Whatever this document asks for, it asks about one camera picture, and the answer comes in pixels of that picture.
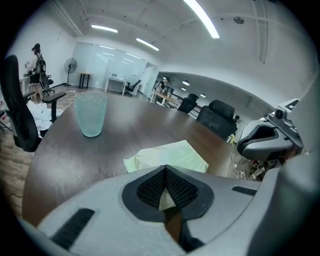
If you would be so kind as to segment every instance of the black slot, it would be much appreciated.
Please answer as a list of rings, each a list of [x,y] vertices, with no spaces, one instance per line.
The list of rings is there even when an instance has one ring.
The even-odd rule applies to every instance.
[[[53,235],[51,240],[68,250],[85,228],[95,211],[87,208],[79,209],[66,223]]]
[[[232,190],[249,196],[254,196],[257,193],[256,190],[243,186],[234,186]]]

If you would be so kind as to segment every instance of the paper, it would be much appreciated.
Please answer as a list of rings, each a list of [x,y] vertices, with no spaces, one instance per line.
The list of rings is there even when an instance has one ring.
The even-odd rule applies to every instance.
[[[35,104],[31,100],[29,100],[26,105],[33,116],[38,134],[40,134],[39,131],[48,130],[52,125],[52,122],[50,121],[52,119],[51,108],[47,108],[46,103]],[[62,114],[62,112],[63,111],[61,109],[57,109],[56,117],[58,118]]]
[[[128,173],[161,165],[179,166],[206,173],[209,166],[186,140],[142,149],[133,157],[124,159],[123,162]],[[165,189],[160,199],[159,210],[163,211],[175,206]]]

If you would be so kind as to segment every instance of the glass partition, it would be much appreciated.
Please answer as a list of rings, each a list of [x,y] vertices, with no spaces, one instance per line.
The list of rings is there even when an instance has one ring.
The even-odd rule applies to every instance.
[[[141,79],[147,61],[132,54],[105,46],[78,42],[72,58],[77,61],[77,69],[69,75],[69,84],[79,85],[80,74],[88,73],[89,86],[105,88],[108,78],[117,78],[131,84]]]

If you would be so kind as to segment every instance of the glass cup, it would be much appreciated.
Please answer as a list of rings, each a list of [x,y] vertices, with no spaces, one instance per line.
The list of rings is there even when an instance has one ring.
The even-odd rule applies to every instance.
[[[103,93],[82,92],[74,96],[76,118],[83,135],[98,136],[104,125],[107,96]]]

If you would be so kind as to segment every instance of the brown tabletop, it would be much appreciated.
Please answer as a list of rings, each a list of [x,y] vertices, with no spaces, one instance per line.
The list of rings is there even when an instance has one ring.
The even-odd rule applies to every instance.
[[[187,140],[216,174],[231,147],[184,112],[109,95],[102,132],[85,137],[71,104],[34,154],[26,178],[22,216],[33,225],[54,208],[103,179],[127,173],[124,159],[141,149]]]

